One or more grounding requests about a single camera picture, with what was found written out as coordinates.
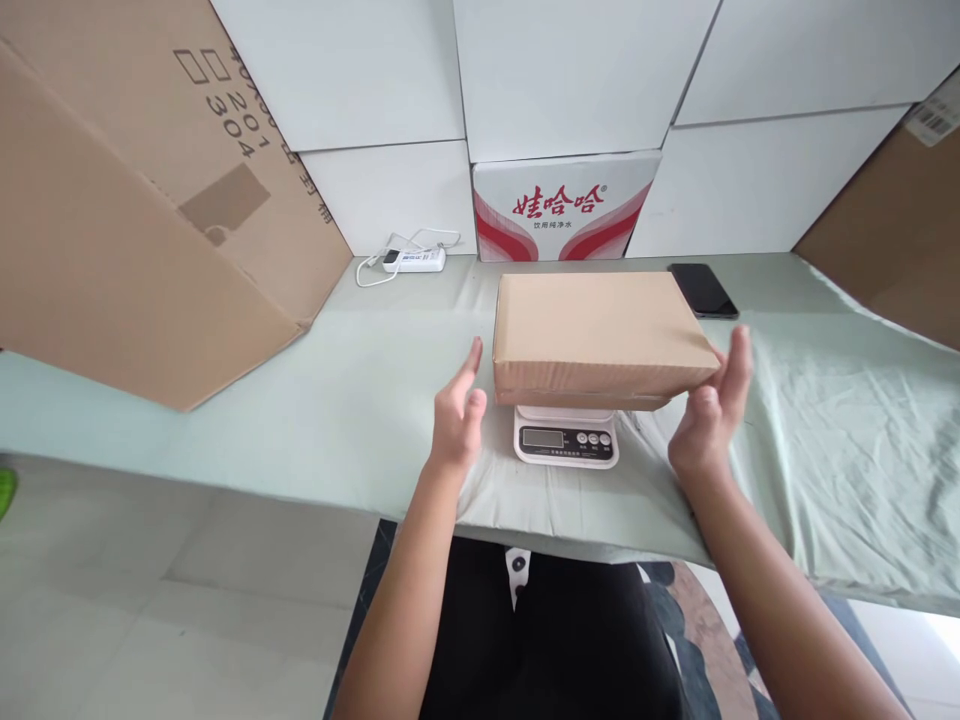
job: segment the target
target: hand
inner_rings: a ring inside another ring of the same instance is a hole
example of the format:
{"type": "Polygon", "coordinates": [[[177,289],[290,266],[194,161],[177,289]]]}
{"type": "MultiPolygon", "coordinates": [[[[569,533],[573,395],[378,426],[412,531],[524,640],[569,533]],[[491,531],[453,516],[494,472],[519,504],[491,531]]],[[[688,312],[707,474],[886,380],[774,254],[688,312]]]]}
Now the hand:
{"type": "Polygon", "coordinates": [[[714,352],[720,369],[690,393],[668,450],[687,495],[696,483],[709,482],[729,470],[730,441],[743,420],[753,376],[750,330],[745,325],[733,331],[729,358],[714,352]]]}
{"type": "Polygon", "coordinates": [[[482,355],[483,341],[475,337],[463,366],[434,401],[433,449],[428,463],[451,467],[464,476],[480,455],[480,421],[487,409],[483,390],[474,388],[467,395],[482,355]]]}

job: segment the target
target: green object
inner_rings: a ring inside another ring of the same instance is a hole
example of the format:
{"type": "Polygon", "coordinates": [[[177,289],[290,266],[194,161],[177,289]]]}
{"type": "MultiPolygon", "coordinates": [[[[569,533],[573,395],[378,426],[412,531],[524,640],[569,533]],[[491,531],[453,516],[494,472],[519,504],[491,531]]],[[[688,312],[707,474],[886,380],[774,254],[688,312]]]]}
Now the green object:
{"type": "Polygon", "coordinates": [[[10,509],[16,492],[17,474],[13,470],[0,470],[0,520],[10,509]]]}

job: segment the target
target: white power strip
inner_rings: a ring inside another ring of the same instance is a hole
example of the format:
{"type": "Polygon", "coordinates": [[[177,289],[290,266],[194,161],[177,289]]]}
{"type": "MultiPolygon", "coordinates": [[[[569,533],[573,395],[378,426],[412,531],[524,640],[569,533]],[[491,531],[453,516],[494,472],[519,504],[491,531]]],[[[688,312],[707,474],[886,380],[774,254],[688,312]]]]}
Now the white power strip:
{"type": "Polygon", "coordinates": [[[447,262],[447,253],[441,247],[430,250],[390,250],[383,257],[383,270],[396,272],[440,272],[447,262]]]}

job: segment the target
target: cardboard box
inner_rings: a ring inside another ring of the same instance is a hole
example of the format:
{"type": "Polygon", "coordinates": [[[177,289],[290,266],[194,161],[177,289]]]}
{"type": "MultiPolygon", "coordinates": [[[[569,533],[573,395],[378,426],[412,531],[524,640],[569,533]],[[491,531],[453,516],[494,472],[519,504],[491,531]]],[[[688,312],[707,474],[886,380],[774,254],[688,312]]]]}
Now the cardboard box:
{"type": "Polygon", "coordinates": [[[660,152],[477,163],[480,259],[623,257],[660,152]]]}
{"type": "Polygon", "coordinates": [[[960,71],[917,106],[794,248],[863,305],[960,350],[960,71]]]}
{"type": "Polygon", "coordinates": [[[0,346],[186,410],[350,261],[206,0],[0,4],[0,346]]]}
{"type": "Polygon", "coordinates": [[[500,280],[497,404],[656,410],[719,366],[670,273],[500,280]]]}

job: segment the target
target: black smartphone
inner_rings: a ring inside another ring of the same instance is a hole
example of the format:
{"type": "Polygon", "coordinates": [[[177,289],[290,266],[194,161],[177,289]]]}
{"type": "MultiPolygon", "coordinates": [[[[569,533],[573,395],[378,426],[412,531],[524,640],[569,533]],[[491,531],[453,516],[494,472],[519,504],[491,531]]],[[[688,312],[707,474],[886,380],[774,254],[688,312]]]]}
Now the black smartphone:
{"type": "Polygon", "coordinates": [[[713,274],[709,265],[699,263],[674,263],[669,268],[673,273],[687,304],[697,317],[736,320],[740,312],[713,274]]]}

